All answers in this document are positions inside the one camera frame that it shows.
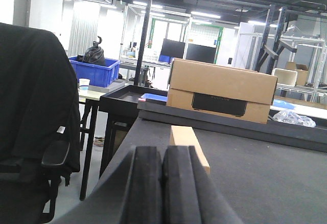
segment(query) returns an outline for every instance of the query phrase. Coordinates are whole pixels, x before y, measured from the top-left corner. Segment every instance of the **ceiling light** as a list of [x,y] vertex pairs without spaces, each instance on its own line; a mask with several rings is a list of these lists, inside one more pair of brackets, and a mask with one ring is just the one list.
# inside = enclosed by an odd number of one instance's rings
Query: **ceiling light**
[[256,25],[256,26],[265,26],[266,25],[266,23],[259,22],[259,21],[254,21],[254,20],[249,20],[248,23]]
[[153,13],[153,12],[150,12],[150,15],[156,16],[156,17],[165,17],[165,15],[162,14],[162,13]]
[[109,5],[109,4],[100,4],[101,7],[103,8],[112,8],[112,9],[116,9],[117,7],[114,5]]
[[236,9],[235,11],[246,13],[246,12],[248,12],[249,10],[238,8],[238,9]]
[[[266,23],[263,23],[263,22],[259,22],[259,21],[254,21],[254,20],[249,20],[248,21],[249,24],[253,24],[253,25],[256,25],[256,26],[265,26]],[[275,25],[275,24],[271,24],[270,27],[274,27],[274,28],[277,28],[278,25]]]
[[145,6],[145,7],[148,5],[147,3],[138,2],[138,1],[133,1],[133,4],[140,5],[140,6]]
[[[135,5],[140,5],[140,6],[144,6],[144,7],[146,7],[146,6],[148,5],[147,3],[138,2],[138,1],[133,1],[133,4],[135,4]],[[162,9],[163,6],[161,6],[161,5],[156,5],[156,4],[152,4],[152,5],[151,5],[151,8]]]
[[209,21],[198,20],[198,19],[194,19],[192,22],[196,24],[212,25],[212,23]]
[[209,13],[201,13],[201,12],[191,12],[191,14],[194,14],[194,15],[199,15],[199,16],[203,16],[203,17],[209,17],[209,18],[221,18],[220,16],[218,15],[214,15],[214,14],[209,14]]

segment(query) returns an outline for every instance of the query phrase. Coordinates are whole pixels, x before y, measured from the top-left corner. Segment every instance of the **white tag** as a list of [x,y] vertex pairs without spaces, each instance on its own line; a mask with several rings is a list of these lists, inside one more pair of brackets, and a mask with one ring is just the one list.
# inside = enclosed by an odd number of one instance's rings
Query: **white tag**
[[64,133],[65,132],[66,127],[60,126],[57,130],[57,133]]

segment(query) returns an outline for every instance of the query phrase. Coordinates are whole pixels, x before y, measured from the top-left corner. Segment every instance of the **black bag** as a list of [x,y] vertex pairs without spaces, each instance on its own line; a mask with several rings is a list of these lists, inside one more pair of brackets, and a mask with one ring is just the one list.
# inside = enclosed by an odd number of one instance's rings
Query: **black bag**
[[106,66],[103,49],[99,47],[99,44],[102,42],[102,38],[100,36],[98,36],[98,38],[99,38],[99,42],[94,41],[93,47],[86,50],[84,54],[83,62]]

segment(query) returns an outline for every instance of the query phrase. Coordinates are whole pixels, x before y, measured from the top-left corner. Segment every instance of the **clear plastic bag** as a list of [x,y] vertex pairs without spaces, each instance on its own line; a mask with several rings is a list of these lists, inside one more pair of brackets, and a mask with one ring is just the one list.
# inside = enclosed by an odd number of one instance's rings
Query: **clear plastic bag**
[[290,123],[296,125],[302,125],[305,127],[315,127],[316,123],[306,116],[300,116],[293,112],[292,110],[282,110],[278,112],[274,117],[274,121],[282,122],[282,123]]

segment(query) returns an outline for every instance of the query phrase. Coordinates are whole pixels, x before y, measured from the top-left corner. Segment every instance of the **monitor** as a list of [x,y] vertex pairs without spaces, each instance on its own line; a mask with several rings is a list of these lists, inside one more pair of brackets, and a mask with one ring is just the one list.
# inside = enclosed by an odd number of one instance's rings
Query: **monitor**
[[215,63],[216,48],[189,44],[186,59],[205,63]]
[[183,58],[185,42],[164,39],[160,55],[174,58]]

